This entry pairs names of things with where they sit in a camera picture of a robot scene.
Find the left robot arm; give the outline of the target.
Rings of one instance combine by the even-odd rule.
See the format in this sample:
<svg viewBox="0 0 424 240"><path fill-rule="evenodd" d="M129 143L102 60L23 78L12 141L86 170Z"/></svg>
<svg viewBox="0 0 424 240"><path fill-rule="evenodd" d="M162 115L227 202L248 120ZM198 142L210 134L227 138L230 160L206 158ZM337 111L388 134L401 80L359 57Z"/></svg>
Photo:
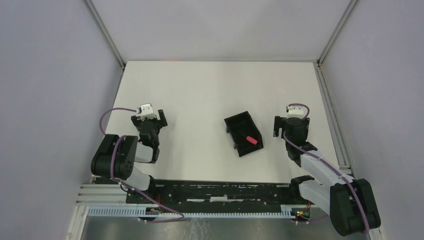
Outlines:
<svg viewBox="0 0 424 240"><path fill-rule="evenodd" d="M107 134L103 128L106 114L116 111L134 113L131 122L138 135ZM154 111L151 104L143 104L136 109L115 107L103 113L99 128L104 135L94 157L90 170L94 176L108 178L130 190L147 191L154 178L135 167L136 163L155 164L160 154L159 134L168 122L162 109Z"/></svg>

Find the red handled screwdriver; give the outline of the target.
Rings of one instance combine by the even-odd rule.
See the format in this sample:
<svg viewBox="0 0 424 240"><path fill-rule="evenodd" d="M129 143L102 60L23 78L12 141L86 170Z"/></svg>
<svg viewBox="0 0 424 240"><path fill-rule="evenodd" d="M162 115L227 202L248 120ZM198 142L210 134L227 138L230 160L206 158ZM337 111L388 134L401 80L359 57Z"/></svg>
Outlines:
<svg viewBox="0 0 424 240"><path fill-rule="evenodd" d="M255 138L253 138L253 137L251 137L251 136L249 136L249 135L246 137L246 140L247 140L249 143L253 144L253 145L257 145L257 144L258 144L258 141L257 141Z"/></svg>

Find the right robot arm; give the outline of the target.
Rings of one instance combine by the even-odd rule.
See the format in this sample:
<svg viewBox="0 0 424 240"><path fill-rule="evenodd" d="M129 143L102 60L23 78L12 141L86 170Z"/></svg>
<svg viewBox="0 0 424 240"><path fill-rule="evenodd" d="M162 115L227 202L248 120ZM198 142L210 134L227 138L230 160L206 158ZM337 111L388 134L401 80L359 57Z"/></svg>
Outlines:
<svg viewBox="0 0 424 240"><path fill-rule="evenodd" d="M371 184L356 179L329 163L307 141L308 117L274 118L273 135L285 141L288 157L308 175L293 178L291 184L300 197L321 208L330 218L335 231L345 237L367 234L381 226L381 217Z"/></svg>

